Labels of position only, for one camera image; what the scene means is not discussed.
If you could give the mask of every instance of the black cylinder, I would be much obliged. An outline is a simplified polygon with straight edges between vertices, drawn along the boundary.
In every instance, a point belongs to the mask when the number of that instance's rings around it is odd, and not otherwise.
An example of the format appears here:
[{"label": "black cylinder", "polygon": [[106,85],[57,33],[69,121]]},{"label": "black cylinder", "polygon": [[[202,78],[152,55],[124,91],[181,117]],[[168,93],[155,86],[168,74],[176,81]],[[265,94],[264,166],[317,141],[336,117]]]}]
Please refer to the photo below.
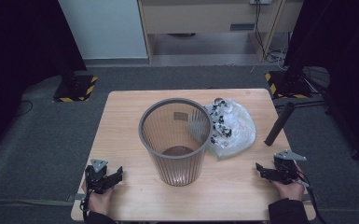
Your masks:
[{"label": "black cylinder", "polygon": [[271,146],[274,143],[275,138],[278,136],[279,132],[283,128],[286,121],[289,119],[290,115],[292,114],[293,110],[295,110],[295,104],[288,102],[278,117],[277,121],[275,121],[274,126],[272,127],[271,131],[269,132],[269,136],[267,136],[266,143],[267,146]]}]

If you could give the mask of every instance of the person's hand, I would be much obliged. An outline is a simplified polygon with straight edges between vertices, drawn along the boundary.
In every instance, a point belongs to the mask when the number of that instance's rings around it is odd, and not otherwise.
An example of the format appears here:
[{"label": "person's hand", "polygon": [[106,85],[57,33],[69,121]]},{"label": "person's hand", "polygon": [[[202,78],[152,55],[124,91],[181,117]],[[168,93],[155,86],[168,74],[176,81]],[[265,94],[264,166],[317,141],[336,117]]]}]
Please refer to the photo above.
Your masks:
[{"label": "person's hand", "polygon": [[[297,169],[300,171],[300,176],[302,176],[301,169],[297,166]],[[291,184],[285,185],[277,181],[271,181],[275,188],[278,189],[281,199],[288,198],[289,200],[298,200],[302,201],[302,196],[304,194],[304,186],[293,182]]]},{"label": "person's hand", "polygon": [[[86,182],[83,182],[81,188],[86,192]],[[89,198],[89,210],[107,216],[113,188],[107,189],[104,194],[92,193]]]}]

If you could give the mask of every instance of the gray carpet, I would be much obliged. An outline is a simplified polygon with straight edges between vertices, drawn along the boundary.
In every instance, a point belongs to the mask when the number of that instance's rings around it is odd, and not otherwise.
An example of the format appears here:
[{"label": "gray carpet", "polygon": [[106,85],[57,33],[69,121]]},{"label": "gray carpet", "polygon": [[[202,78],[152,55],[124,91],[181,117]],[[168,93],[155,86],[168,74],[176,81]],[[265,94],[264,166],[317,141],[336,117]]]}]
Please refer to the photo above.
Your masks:
[{"label": "gray carpet", "polygon": [[[0,143],[0,200],[52,200],[61,206],[0,204],[0,223],[75,223],[66,202],[74,194],[110,91],[264,88],[275,66],[90,68],[98,77],[87,102],[52,103],[61,78],[32,87],[24,101],[32,109],[15,119]],[[291,99],[293,103],[321,100]],[[284,105],[288,100],[275,100]],[[31,104],[24,102],[19,114]],[[296,109],[284,131],[291,148],[306,156],[299,164],[319,196],[327,223],[359,223],[359,161],[324,106]],[[317,219],[311,223],[320,223]]]}]

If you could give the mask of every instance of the sleeve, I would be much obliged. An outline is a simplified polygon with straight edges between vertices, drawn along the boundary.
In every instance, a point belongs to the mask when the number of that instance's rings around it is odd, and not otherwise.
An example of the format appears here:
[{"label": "sleeve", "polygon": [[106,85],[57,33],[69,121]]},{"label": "sleeve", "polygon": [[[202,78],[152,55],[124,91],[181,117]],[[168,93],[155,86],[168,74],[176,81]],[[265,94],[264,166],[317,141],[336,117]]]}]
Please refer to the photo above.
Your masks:
[{"label": "sleeve", "polygon": [[86,224],[116,224],[116,222],[110,217],[90,211]]},{"label": "sleeve", "polygon": [[300,201],[282,199],[269,205],[271,224],[309,224],[304,204]]}]

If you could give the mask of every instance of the plastic bag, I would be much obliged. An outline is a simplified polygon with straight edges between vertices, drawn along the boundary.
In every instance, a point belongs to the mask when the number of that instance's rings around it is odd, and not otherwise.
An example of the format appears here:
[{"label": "plastic bag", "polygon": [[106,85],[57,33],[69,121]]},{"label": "plastic bag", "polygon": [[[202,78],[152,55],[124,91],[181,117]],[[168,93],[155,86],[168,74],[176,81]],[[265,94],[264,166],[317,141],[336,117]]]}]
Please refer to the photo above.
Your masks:
[{"label": "plastic bag", "polygon": [[206,105],[214,123],[210,150],[218,159],[234,156],[255,141],[255,124],[248,111],[231,99],[216,99]]}]

